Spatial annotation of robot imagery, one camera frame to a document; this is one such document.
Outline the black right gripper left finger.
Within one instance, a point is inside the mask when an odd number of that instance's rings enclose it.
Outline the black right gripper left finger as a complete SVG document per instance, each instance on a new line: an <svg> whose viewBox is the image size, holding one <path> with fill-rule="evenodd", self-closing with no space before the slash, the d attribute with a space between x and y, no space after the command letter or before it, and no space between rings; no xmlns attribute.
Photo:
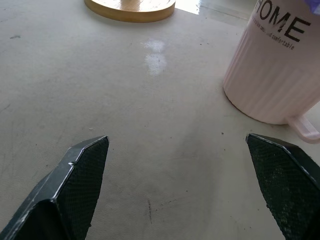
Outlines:
<svg viewBox="0 0 320 240"><path fill-rule="evenodd" d="M2 240L84 240L101 192L109 139L70 147L25 198L0 233Z"/></svg>

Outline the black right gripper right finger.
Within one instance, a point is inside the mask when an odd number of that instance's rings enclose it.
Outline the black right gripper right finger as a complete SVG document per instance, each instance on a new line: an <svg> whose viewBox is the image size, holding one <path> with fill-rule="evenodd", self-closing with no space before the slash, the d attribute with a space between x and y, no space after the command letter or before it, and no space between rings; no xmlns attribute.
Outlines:
<svg viewBox="0 0 320 240"><path fill-rule="evenodd" d="M246 137L267 208L287 240L320 238L320 167L297 145L250 133Z"/></svg>

